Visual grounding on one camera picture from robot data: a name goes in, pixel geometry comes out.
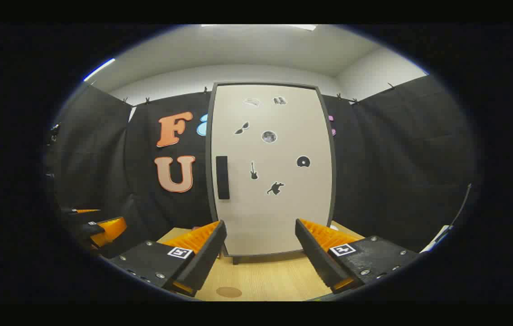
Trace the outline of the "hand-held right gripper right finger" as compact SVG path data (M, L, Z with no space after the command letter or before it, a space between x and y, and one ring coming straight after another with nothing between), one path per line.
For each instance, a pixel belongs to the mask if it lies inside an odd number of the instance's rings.
M359 237L296 219L294 234L326 287L338 294L409 266L418 253L379 236Z

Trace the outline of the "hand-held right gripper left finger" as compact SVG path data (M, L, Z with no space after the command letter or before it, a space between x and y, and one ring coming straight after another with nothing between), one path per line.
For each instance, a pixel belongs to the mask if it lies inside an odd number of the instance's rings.
M194 297L207 280L226 236L225 223L215 221L163 243L144 241L109 262L154 287Z

